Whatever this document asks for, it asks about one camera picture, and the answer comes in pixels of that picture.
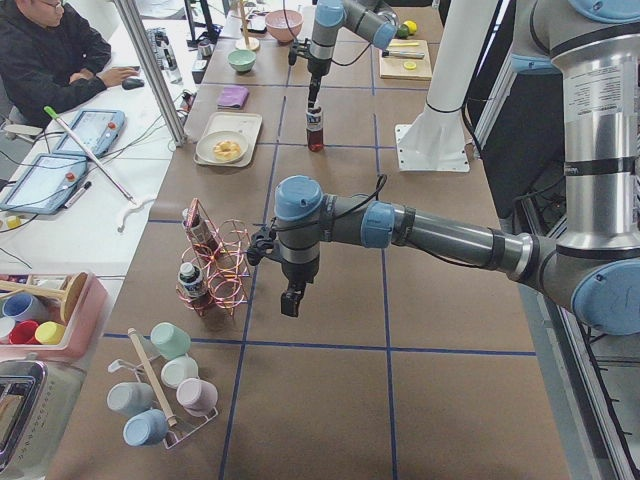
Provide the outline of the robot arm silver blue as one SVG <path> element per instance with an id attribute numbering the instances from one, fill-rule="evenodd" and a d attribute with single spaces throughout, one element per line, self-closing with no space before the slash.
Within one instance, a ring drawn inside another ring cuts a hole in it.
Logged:
<path id="1" fill-rule="evenodd" d="M 407 206 L 326 194 L 296 175 L 275 191 L 267 233 L 296 316 L 319 269 L 321 242 L 406 246 L 467 268 L 500 271 L 610 335 L 639 330 L 639 229 L 634 189 L 639 5 L 635 1 L 526 1 L 517 9 L 518 57 L 563 80 L 566 229 L 558 239 L 511 235 Z"/>
<path id="2" fill-rule="evenodd" d="M 318 1 L 311 39 L 304 44 L 304 57 L 311 74 L 307 106 L 314 108 L 316 105 L 321 80 L 329 73 L 342 28 L 380 50 L 386 50 L 398 27 L 397 15 L 384 1 Z"/>

